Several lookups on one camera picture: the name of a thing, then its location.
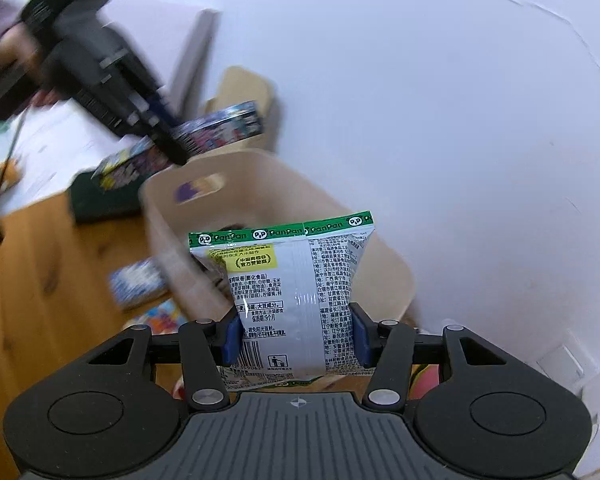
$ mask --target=tan plastic container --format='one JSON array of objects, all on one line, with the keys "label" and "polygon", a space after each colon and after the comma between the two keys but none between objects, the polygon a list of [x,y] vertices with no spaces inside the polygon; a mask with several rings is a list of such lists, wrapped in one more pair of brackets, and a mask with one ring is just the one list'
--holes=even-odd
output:
[{"label": "tan plastic container", "polygon": [[[177,202],[181,186],[206,177],[218,183],[214,190]],[[152,176],[140,197],[151,251],[191,319],[218,320],[231,304],[194,264],[189,232],[236,223],[257,228],[353,212],[261,150],[197,156],[181,168]],[[404,320],[414,292],[409,267],[374,233],[353,281],[352,301],[376,321]]]}]

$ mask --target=person's hand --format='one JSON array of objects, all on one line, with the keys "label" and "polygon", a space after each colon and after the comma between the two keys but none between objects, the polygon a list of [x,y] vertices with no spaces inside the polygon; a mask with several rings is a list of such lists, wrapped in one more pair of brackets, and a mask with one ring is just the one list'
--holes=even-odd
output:
[{"label": "person's hand", "polygon": [[[0,38],[0,71],[19,62],[33,78],[42,80],[38,48],[35,38],[31,37],[24,24],[16,23]],[[53,106],[59,99],[54,90],[39,90],[32,97],[30,104],[34,107]]]}]

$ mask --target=white snack package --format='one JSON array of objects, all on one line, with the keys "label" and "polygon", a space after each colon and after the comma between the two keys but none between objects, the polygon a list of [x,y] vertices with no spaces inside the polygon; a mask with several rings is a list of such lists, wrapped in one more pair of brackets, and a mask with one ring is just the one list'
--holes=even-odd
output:
[{"label": "white snack package", "polygon": [[371,375],[353,351],[351,281],[369,211],[263,229],[189,234],[191,254],[228,276],[244,333],[229,391],[324,374]]}]

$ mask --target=black cable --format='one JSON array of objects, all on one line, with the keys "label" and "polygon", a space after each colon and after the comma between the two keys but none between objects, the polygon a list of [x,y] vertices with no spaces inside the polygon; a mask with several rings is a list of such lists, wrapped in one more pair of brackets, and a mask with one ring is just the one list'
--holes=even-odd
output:
[{"label": "black cable", "polygon": [[4,164],[2,166],[2,171],[0,172],[0,192],[2,190],[2,184],[4,183],[4,175],[7,173],[7,166],[9,165],[9,161],[13,156],[13,150],[16,147],[16,143],[18,142],[18,138],[20,137],[20,131],[24,126],[24,119],[29,111],[29,107],[27,106],[24,111],[20,114],[20,118],[18,119],[18,125],[16,126],[16,133],[13,136],[13,140],[11,141],[11,146],[9,147],[9,153],[7,154],[7,158],[4,160]]}]

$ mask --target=wooden floor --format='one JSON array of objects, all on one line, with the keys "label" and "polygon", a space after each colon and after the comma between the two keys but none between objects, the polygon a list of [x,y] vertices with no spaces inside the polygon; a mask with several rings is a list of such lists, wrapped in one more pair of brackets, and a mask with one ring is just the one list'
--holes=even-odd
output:
[{"label": "wooden floor", "polygon": [[[18,471],[2,440],[2,416],[8,403],[119,332],[126,320],[141,311],[123,314],[117,309],[107,275],[147,257],[149,251],[142,218],[76,227],[64,194],[9,215],[4,227],[6,238],[0,247],[0,479],[11,480]],[[162,384],[169,387],[177,375],[177,369],[163,370]]]}]

